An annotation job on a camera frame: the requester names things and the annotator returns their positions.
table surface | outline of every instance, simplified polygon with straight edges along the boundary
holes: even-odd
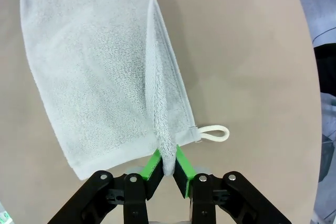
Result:
[[[299,0],[158,0],[196,123],[230,129],[224,143],[183,151],[216,176],[244,174],[295,224],[317,190],[318,74]],[[29,71],[19,0],[0,0],[0,200],[16,224],[47,223],[81,186],[68,166]],[[148,158],[110,170],[115,176]],[[188,219],[172,177],[148,202],[150,220]],[[218,211],[218,223],[233,223]],[[122,223],[122,207],[103,223]]]

screw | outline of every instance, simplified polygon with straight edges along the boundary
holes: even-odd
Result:
[[[232,181],[235,181],[236,180],[236,176],[233,175],[233,174],[230,174],[229,175],[229,179],[232,180]]]
[[[202,182],[204,182],[204,181],[207,180],[207,178],[206,178],[206,176],[202,175],[202,176],[199,177],[199,180],[202,181]]]
[[[136,182],[137,178],[135,176],[130,177],[130,182]]]

white towel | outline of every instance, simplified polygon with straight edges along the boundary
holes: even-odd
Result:
[[[20,0],[27,58],[80,179],[201,138],[156,0]]]

black metal bracket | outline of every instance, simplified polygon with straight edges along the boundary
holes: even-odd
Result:
[[[197,174],[190,187],[192,224],[215,224],[215,206],[237,224],[291,224],[242,174]]]
[[[161,175],[146,181],[136,173],[113,178],[106,171],[95,172],[49,224],[99,224],[117,205],[123,205],[124,224],[148,224],[145,201],[152,197]],[[216,205],[237,224],[291,224],[238,172],[223,178],[197,174],[190,183],[189,196],[191,224],[215,224]]]

green gripper pad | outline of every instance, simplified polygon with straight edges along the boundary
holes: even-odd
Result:
[[[175,172],[173,177],[184,198],[189,196],[190,182],[193,180],[195,175],[196,171],[193,166],[184,156],[181,148],[177,146]]]
[[[146,199],[149,200],[163,178],[163,161],[159,150],[154,152],[140,175],[145,181]]]
[[[140,175],[144,180],[149,180],[149,178],[153,174],[153,171],[155,170],[155,168],[157,167],[157,165],[161,160],[162,157],[160,155],[160,152],[159,150],[156,150],[140,173]]]

